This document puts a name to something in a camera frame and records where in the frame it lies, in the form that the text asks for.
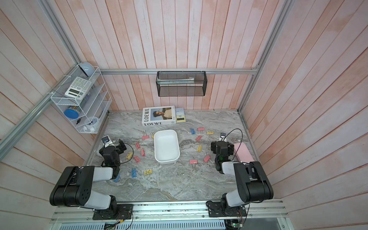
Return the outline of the white storage box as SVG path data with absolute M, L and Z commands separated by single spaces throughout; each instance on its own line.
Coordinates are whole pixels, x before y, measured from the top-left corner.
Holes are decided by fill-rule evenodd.
M 180 147 L 176 131 L 161 130 L 154 135 L 154 156 L 160 164 L 176 163 L 180 157 Z

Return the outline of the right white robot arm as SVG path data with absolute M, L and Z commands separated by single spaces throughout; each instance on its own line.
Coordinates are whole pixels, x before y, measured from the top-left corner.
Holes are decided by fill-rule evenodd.
M 216 170 L 234 176 L 237 185 L 234 191 L 222 196 L 222 209 L 273 199 L 274 191 L 261 163 L 254 160 L 245 144 L 213 141 L 211 151 L 215 154 Z

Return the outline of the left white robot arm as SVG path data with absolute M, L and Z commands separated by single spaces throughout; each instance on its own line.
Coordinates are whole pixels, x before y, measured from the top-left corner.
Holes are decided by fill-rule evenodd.
M 53 188 L 49 202 L 57 207 L 82 207 L 97 211 L 115 210 L 116 199 L 92 190 L 93 183 L 115 180 L 120 173 L 120 155 L 126 150 L 125 143 L 119 140 L 108 143 L 103 138 L 104 146 L 99 150 L 103 157 L 101 166 L 66 167 Z

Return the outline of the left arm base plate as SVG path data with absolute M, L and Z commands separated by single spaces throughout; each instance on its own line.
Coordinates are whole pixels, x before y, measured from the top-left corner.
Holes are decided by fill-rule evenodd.
M 92 220 L 126 220 L 132 218 L 133 204 L 110 205 L 106 210 L 94 212 Z

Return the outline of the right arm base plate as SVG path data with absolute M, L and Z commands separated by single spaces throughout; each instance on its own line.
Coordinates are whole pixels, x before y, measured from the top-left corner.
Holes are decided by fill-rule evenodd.
M 245 218 L 247 216 L 247 209 L 245 207 L 242 206 L 229 207 L 223 200 L 219 202 L 207 201 L 206 206 L 208 208 L 209 216 L 211 218 L 220 218 L 220 217 Z

